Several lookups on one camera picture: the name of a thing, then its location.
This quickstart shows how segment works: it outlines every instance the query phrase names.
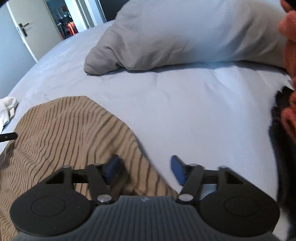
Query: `wrinkled sheet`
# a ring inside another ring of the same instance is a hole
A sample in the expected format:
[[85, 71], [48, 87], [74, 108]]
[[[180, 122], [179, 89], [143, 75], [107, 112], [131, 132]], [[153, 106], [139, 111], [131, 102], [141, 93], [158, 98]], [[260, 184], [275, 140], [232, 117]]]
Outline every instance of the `wrinkled sheet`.
[[[177, 191], [172, 155], [207, 169], [229, 166], [275, 199], [278, 178], [268, 129], [275, 92], [290, 86], [284, 71], [226, 62], [87, 76], [84, 58], [111, 24], [64, 40], [21, 79], [10, 93], [20, 104], [3, 133], [12, 132], [32, 106], [86, 95], [131, 128], [147, 158]], [[0, 143], [1, 151], [5, 145]], [[284, 239], [287, 228], [283, 217], [275, 234]]]

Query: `brown striped blanket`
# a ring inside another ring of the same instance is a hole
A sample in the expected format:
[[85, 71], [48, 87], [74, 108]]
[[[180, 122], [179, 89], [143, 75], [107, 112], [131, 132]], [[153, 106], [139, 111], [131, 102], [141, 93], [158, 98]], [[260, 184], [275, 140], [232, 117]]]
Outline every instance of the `brown striped blanket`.
[[[105, 163], [113, 154], [126, 173], [111, 185], [124, 194], [176, 196], [139, 150], [128, 126], [85, 96], [65, 97], [28, 110], [17, 124], [18, 138], [0, 156], [0, 232], [2, 241], [17, 233], [9, 216], [12, 202], [64, 165], [83, 169]], [[75, 189], [88, 196], [87, 184]]]

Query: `white door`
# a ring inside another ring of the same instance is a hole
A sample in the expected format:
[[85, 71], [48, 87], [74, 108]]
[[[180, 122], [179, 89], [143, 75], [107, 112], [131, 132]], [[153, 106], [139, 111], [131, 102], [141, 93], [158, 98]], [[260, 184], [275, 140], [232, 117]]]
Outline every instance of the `white door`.
[[10, 0], [7, 7], [36, 62], [61, 42], [61, 36], [45, 0]]

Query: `black fabric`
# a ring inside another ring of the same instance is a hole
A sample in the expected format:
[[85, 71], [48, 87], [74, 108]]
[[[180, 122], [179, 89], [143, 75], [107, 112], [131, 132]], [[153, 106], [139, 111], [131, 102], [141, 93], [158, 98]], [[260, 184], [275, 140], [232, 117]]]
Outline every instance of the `black fabric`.
[[295, 0], [285, 0], [294, 10], [296, 10], [296, 1]]
[[277, 92], [277, 106], [271, 110], [272, 125], [269, 129], [279, 177], [277, 201], [289, 215], [289, 239], [296, 237], [296, 145], [281, 123], [281, 111], [289, 106], [292, 93], [288, 87]]
[[4, 4], [4, 3], [6, 3], [8, 0], [0, 0], [0, 7], [2, 7], [2, 5]]

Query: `orange towel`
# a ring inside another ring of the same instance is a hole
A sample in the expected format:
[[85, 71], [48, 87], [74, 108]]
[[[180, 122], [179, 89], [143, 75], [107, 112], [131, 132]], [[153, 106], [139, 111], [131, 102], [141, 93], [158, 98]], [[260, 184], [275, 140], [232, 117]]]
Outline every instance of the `orange towel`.
[[[288, 74], [296, 87], [296, 11], [284, 0], [280, 0], [283, 9], [287, 12], [286, 17], [279, 24], [279, 32], [288, 40], [284, 49], [284, 62]], [[281, 112], [281, 122], [296, 144], [296, 92], [289, 97], [289, 107]]]
[[284, 62], [296, 87], [296, 11], [291, 10], [284, 0], [281, 0], [281, 4], [287, 12], [286, 17], [279, 24], [279, 32], [288, 39], [284, 49]]

